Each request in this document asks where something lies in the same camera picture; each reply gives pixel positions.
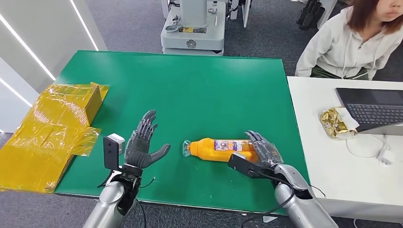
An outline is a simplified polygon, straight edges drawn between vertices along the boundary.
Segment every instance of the white desk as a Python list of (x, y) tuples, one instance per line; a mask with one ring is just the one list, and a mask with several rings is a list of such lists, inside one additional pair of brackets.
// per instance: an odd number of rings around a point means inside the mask
[[(340, 106), (335, 88), (403, 90), (403, 83), (288, 77), (288, 85), (315, 195), (332, 216), (403, 222), (403, 136), (388, 136), (396, 163), (384, 166), (376, 158), (357, 158), (345, 141), (326, 135), (319, 122), (322, 111)], [(349, 141), (351, 150), (379, 150), (382, 142), (370, 135)]]

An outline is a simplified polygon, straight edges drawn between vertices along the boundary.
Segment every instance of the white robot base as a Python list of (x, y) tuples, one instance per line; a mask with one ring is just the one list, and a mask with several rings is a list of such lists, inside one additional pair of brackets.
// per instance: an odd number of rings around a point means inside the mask
[[(180, 20), (173, 18), (181, 16), (181, 8), (172, 5), (168, 19), (161, 32), (161, 44), (164, 54), (178, 55), (209, 55), (222, 56), (224, 53), (224, 32), (226, 5), (224, 2), (207, 2), (207, 9), (216, 13), (207, 12), (207, 25), (203, 27), (187, 27), (181, 25)], [(169, 31), (172, 25), (178, 25), (174, 32)]]

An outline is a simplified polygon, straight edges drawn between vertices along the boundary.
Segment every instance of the green table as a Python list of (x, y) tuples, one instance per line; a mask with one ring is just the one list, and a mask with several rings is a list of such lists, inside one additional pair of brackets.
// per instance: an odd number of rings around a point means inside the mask
[(159, 124), (150, 150), (172, 146), (144, 170), (143, 185), (156, 179), (140, 189), (139, 200), (250, 212), (276, 206), (268, 180), (249, 179), (224, 162), (182, 155), (184, 140), (245, 139), (246, 130), (274, 143), (308, 181), (280, 59), (78, 51), (56, 80), (90, 82), (110, 86), (92, 123), (102, 132), (88, 157), (74, 159), (55, 193), (98, 196), (96, 186), (108, 175), (102, 137), (116, 133), (127, 139), (150, 109), (157, 110)]

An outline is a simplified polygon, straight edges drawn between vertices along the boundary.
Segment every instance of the led light strip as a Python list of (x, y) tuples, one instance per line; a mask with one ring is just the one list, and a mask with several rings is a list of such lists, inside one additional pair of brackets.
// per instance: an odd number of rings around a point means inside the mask
[(32, 104), (28, 102), (23, 96), (21, 96), (15, 89), (13, 89), (9, 84), (7, 84), (3, 79), (0, 78), (0, 82), (5, 85), (9, 90), (13, 92), (19, 99), (25, 102), (29, 107), (32, 107)]
[(78, 12), (78, 9), (77, 9), (75, 3), (73, 2), (73, 0), (70, 0), (70, 3), (71, 3), (71, 5), (73, 6), (74, 10), (76, 11), (76, 14), (77, 14), (78, 18), (80, 19), (81, 24), (83, 24), (83, 27), (84, 27), (84, 29), (86, 30), (87, 35), (88, 35), (89, 39), (90, 39), (91, 42), (92, 42), (92, 45), (94, 45), (95, 50), (96, 50), (96, 51), (99, 51), (99, 50), (98, 50), (98, 47), (97, 47), (96, 44), (95, 44), (94, 39), (92, 39), (91, 33), (89, 33), (89, 30), (88, 30), (88, 28), (87, 28), (87, 25), (84, 23), (84, 20), (83, 20), (83, 18), (81, 17), (80, 12)]
[(0, 14), (0, 21), (6, 26), (6, 28), (12, 33), (12, 35), (18, 40), (18, 42), (27, 50), (27, 52), (34, 58), (34, 60), (39, 64), (39, 66), (46, 72), (46, 74), (55, 81), (55, 77), (46, 68), (46, 66), (40, 61), (40, 59), (35, 55), (35, 53), (28, 47), (28, 45), (21, 39), (21, 37), (16, 33), (16, 31), (11, 27), (11, 25), (4, 19)]

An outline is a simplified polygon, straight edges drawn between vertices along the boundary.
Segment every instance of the white charger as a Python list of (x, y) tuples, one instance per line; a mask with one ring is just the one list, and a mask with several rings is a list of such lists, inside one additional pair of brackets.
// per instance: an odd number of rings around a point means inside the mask
[(380, 160), (382, 163), (385, 165), (391, 165), (394, 163), (396, 156), (394, 153), (392, 153), (390, 150), (387, 148), (382, 148), (382, 150), (379, 152), (378, 156), (376, 157), (378, 160)]

